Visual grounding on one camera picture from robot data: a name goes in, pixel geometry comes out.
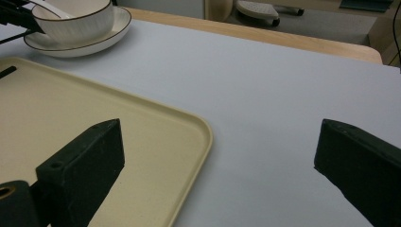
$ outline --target white bowl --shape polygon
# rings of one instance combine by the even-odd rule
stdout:
[[[35,32],[24,37],[25,43],[42,54],[57,58],[74,58],[94,54],[120,41],[130,29],[131,15],[123,8],[113,7],[114,25],[104,39],[88,45],[66,46],[54,42],[48,35]]]
[[[51,5],[75,16],[61,19],[47,9],[35,6],[32,14],[51,39],[59,44],[85,45],[102,39],[113,27],[111,0],[47,0]]]

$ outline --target white tabletop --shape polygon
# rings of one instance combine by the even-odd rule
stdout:
[[[2,26],[0,39],[16,32]],[[222,35],[132,21],[91,56],[22,57],[205,118],[215,144],[176,226],[369,226],[313,168],[324,118],[401,147],[399,69]]]

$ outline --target bowl rim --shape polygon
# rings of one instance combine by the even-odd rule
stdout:
[[[103,7],[102,9],[96,10],[96,11],[94,11],[94,12],[91,12],[91,13],[86,14],[86,15],[83,15],[83,16],[74,17],[74,18],[68,18],[68,19],[61,19],[61,18],[59,18],[59,19],[48,19],[48,18],[38,17],[38,16],[36,16],[36,15],[33,13],[33,10],[34,10],[35,8],[37,8],[37,7],[38,7],[38,8],[45,9],[45,10],[47,10],[47,11],[49,11],[49,12],[55,14],[55,13],[52,12],[51,10],[46,9],[46,8],[43,8],[43,7],[38,6],[38,5],[35,5],[35,6],[32,8],[31,13],[32,13],[32,16],[33,16],[35,19],[38,19],[38,20],[41,20],[41,21],[47,21],[47,22],[65,22],[65,21],[74,21],[74,20],[78,20],[78,19],[81,19],[81,18],[85,18],[85,17],[92,16],[92,15],[97,14],[98,12],[101,12],[102,10],[108,8],[108,7],[109,7],[110,5],[112,5],[112,4],[113,4],[112,0],[109,0],[109,3],[108,3],[105,7]]]

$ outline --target black cable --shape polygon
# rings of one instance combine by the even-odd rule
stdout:
[[[400,70],[401,70],[401,55],[400,55],[401,52],[400,52],[400,47],[399,47],[398,41],[397,41],[397,35],[395,34],[395,19],[397,18],[397,14],[398,14],[398,11],[400,10],[400,7],[401,7],[401,1],[398,4],[397,10],[395,11],[394,18],[392,19],[392,35],[394,36],[395,45],[397,46],[397,53],[398,53],[398,59],[400,61]]]
[[[13,36],[13,37],[9,37],[9,38],[6,38],[6,39],[4,39],[4,40],[0,40],[0,44],[5,44],[5,43],[7,43],[7,42],[10,42],[10,41],[13,41],[13,40],[22,38],[22,37],[24,37],[24,36],[26,36],[26,35],[30,35],[30,34],[35,33],[35,32],[36,32],[36,31],[33,31],[33,30],[27,30],[26,32],[21,33],[21,34],[19,34],[19,35],[15,35],[15,36]]]

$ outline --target spoon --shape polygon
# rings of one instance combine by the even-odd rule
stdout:
[[[71,18],[75,17],[67,12],[64,12],[61,9],[54,7],[53,5],[47,3],[43,0],[29,0],[29,2],[39,5],[45,9],[49,10],[50,12],[52,12],[56,16],[60,17],[61,19],[71,19]]]

